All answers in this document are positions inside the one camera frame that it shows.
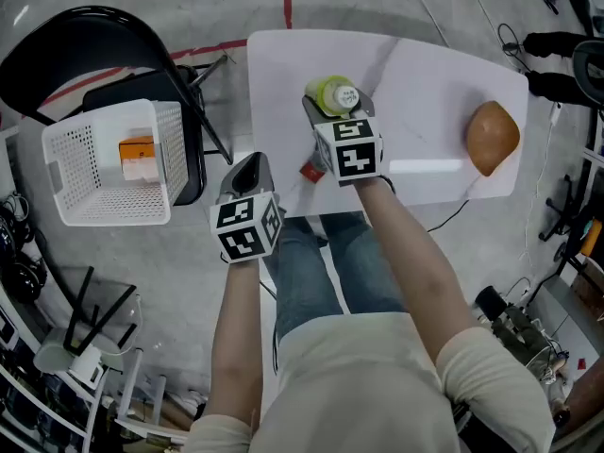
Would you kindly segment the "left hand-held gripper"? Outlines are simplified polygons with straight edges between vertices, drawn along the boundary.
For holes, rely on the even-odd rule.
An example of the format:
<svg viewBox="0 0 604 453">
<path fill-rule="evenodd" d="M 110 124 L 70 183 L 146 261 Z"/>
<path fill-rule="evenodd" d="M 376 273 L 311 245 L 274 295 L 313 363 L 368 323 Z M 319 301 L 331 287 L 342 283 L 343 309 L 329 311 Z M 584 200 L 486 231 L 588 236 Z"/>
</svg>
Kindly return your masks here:
<svg viewBox="0 0 604 453">
<path fill-rule="evenodd" d="M 210 208 L 210 232 L 226 263 L 270 256 L 282 228 L 269 160 L 254 152 L 223 178 L 221 193 L 258 193 Z"/>
</svg>

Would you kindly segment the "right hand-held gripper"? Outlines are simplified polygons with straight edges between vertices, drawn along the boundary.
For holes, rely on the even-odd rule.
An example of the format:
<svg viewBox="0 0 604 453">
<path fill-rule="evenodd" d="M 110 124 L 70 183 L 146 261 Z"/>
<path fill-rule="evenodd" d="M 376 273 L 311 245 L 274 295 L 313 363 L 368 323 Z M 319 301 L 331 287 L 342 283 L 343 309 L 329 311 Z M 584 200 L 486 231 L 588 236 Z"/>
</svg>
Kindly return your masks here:
<svg viewBox="0 0 604 453">
<path fill-rule="evenodd" d="M 357 89 L 359 101 L 353 119 L 331 121 L 307 95 L 302 105 L 310 121 L 322 162 L 339 186 L 380 175 L 383 140 L 372 99 Z"/>
</svg>

